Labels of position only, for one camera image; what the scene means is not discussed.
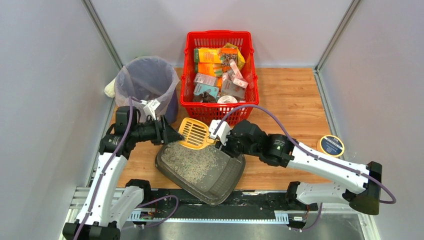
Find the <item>yellow litter scoop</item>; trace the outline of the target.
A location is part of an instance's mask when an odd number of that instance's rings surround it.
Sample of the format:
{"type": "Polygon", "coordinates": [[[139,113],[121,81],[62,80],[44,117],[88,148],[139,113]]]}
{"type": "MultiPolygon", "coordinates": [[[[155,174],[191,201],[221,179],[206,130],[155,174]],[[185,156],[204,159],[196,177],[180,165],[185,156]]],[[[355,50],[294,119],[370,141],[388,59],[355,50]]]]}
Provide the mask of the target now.
{"type": "Polygon", "coordinates": [[[215,139],[210,138],[209,126],[194,118],[185,117],[178,133],[184,138],[179,144],[191,150],[202,150],[216,143],[215,139]]]}

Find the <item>grey litter box tray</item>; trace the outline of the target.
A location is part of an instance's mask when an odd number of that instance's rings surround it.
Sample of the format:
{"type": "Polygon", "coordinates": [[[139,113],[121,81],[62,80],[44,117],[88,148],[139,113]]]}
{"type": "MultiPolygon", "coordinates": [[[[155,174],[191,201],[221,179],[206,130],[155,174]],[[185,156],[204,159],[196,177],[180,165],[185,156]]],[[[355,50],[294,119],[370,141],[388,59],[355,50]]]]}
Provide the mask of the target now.
{"type": "Polygon", "coordinates": [[[183,190],[205,204],[216,206],[235,190],[246,159],[243,155],[230,157],[214,145],[194,150],[174,142],[160,148],[155,166],[183,190]]]}

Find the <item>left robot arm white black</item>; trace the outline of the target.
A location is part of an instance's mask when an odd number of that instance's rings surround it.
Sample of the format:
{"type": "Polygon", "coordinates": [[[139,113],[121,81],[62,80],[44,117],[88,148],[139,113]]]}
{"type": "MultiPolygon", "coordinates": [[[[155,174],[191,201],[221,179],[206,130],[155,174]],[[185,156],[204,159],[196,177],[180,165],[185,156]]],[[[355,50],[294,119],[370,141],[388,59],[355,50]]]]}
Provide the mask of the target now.
{"type": "Polygon", "coordinates": [[[116,202],[118,180],[131,151],[139,142],[165,145],[183,140],[165,116],[148,115],[144,122],[135,106],[121,106],[115,123],[99,144],[98,164],[86,200],[74,222],[67,222],[62,235],[67,240],[118,240],[133,210],[151,195],[149,181],[131,179],[116,202]]]}

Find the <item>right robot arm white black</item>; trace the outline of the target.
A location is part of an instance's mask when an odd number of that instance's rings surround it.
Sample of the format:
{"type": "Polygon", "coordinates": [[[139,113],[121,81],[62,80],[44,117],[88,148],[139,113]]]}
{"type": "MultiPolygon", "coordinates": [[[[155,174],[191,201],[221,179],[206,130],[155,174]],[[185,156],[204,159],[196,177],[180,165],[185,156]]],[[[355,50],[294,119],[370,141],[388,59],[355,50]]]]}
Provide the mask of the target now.
{"type": "Polygon", "coordinates": [[[269,166],[298,169],[329,180],[314,184],[291,182],[286,193],[288,202],[345,204],[357,212],[374,216],[380,212],[383,167],[378,162],[344,161],[290,140],[284,134],[267,134],[247,120],[234,127],[221,121],[209,132],[219,140],[217,148],[231,157],[254,156],[269,166]]]}

